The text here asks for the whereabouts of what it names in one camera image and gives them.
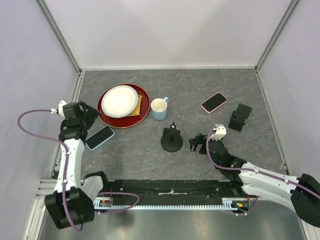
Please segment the black round phone stand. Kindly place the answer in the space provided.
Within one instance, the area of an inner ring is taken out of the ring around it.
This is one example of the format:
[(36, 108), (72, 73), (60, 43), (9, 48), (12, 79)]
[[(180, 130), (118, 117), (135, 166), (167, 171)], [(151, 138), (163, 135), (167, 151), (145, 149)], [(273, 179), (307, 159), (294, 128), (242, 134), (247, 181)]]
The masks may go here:
[(183, 138), (181, 136), (181, 131), (177, 129), (175, 122), (173, 122), (170, 127), (165, 127), (163, 129), (160, 143), (162, 148), (170, 153), (177, 152), (182, 148)]

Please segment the blue case phone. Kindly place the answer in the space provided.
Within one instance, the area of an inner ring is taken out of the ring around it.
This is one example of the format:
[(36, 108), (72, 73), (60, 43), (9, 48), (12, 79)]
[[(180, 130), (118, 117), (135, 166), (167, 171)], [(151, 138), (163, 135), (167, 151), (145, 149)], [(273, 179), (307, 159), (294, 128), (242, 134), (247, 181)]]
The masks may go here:
[(91, 151), (93, 151), (110, 140), (114, 135), (114, 130), (110, 126), (106, 125), (97, 132), (87, 137), (85, 143), (87, 147)]

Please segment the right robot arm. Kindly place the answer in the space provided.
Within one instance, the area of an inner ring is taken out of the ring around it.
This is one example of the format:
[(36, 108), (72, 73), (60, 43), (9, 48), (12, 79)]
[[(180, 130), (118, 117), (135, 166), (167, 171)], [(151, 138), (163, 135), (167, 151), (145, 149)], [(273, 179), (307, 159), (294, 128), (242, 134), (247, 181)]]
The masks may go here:
[(297, 177), (260, 168), (230, 154), (220, 139), (203, 134), (189, 139), (189, 144), (192, 151), (201, 145), (200, 154), (207, 155), (231, 181), (229, 191), (233, 196), (245, 193), (275, 202), (295, 212), (304, 222), (320, 226), (320, 184), (313, 176), (304, 173)]

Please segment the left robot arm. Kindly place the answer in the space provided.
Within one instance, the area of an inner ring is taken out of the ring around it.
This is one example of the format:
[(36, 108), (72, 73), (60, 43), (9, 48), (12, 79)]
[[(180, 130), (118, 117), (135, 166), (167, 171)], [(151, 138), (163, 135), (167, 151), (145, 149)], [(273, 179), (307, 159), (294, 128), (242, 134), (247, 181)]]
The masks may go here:
[(97, 195), (104, 197), (110, 191), (103, 171), (90, 173), (81, 180), (88, 130), (100, 112), (83, 101), (67, 103), (61, 100), (56, 113), (64, 118), (58, 136), (61, 169), (53, 193), (45, 196), (44, 203), (58, 229), (73, 227), (80, 232), (85, 223), (94, 220)]

